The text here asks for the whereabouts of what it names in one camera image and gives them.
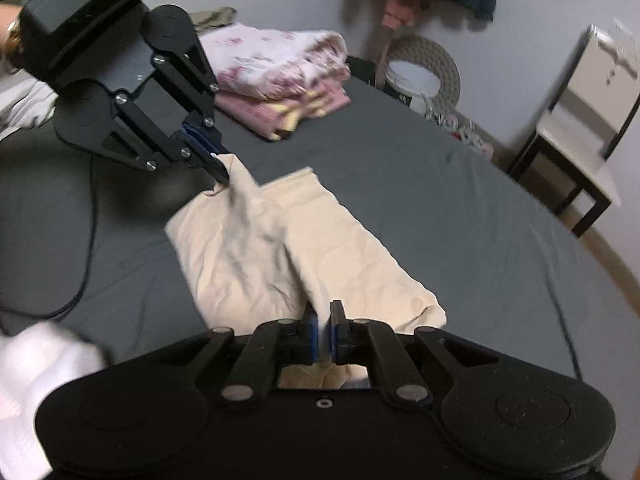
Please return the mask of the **person's left hand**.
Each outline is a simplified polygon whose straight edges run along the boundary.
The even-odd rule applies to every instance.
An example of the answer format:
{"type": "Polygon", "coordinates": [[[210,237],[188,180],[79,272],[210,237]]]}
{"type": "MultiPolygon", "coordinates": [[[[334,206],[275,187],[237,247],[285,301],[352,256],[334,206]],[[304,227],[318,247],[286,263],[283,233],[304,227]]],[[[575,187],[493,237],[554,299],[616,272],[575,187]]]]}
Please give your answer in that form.
{"type": "Polygon", "coordinates": [[[14,75],[23,68],[20,15],[22,8],[2,4],[0,8],[1,63],[3,71],[14,75]]]}

